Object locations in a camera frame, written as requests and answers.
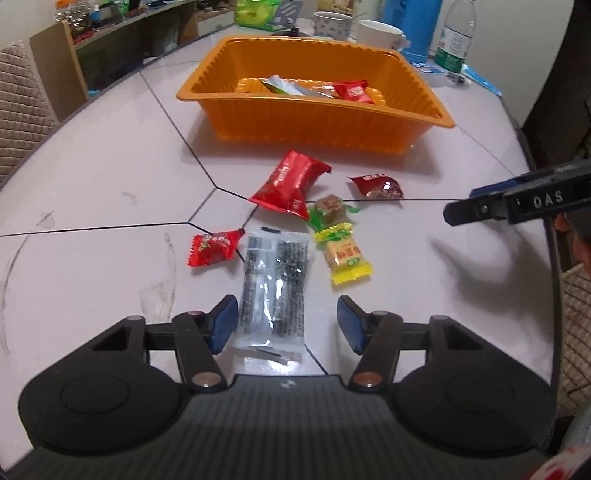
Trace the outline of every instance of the red snack bag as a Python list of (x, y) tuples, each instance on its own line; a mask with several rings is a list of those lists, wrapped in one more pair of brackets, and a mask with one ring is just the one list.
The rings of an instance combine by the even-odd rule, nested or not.
[(187, 265), (199, 267), (212, 265), (234, 256), (240, 237), (244, 235), (242, 228), (231, 232), (219, 232), (209, 235), (195, 235)]
[(308, 189), (320, 175), (330, 171), (330, 165), (291, 150), (249, 200), (269, 210), (293, 213), (309, 220), (306, 208)]
[(369, 95), (365, 93), (367, 86), (367, 80), (333, 83), (335, 92), (338, 93), (343, 100), (351, 100), (352, 102), (370, 103), (371, 105), (375, 105), (372, 99), (369, 98)]
[(400, 184), (384, 173), (349, 178), (355, 182), (361, 195), (369, 199), (402, 200), (404, 198)]

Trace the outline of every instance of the chair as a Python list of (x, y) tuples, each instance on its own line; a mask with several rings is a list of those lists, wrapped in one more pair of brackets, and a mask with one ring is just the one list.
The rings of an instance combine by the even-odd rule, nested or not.
[(0, 186), (55, 125), (28, 46), (0, 50)]
[(559, 416), (591, 397), (591, 279), (579, 264), (562, 274), (563, 347)]

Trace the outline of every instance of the yellow candy wrapper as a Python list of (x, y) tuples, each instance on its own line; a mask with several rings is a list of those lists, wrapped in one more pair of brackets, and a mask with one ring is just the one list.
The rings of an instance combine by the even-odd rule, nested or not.
[(314, 235), (316, 242), (325, 244), (324, 256), (335, 285), (367, 277), (374, 272), (353, 240), (352, 231), (350, 223), (340, 223)]

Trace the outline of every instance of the white cup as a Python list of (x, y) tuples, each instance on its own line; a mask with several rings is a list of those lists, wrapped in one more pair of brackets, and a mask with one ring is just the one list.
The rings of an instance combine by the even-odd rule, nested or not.
[(410, 46), (402, 30), (375, 20), (359, 20), (357, 43), (388, 50), (402, 50)]
[(353, 17), (337, 12), (315, 12), (312, 20), (316, 37), (335, 40), (347, 40), (353, 24)]

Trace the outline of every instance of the clear plastic bag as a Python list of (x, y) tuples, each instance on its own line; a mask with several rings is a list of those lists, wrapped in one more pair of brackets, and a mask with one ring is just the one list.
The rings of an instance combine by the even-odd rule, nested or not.
[(56, 2), (54, 20), (66, 20), (73, 33), (79, 33), (90, 25), (90, 4), (87, 0), (59, 0)]
[(250, 232), (235, 346), (298, 360), (304, 353), (305, 233)]

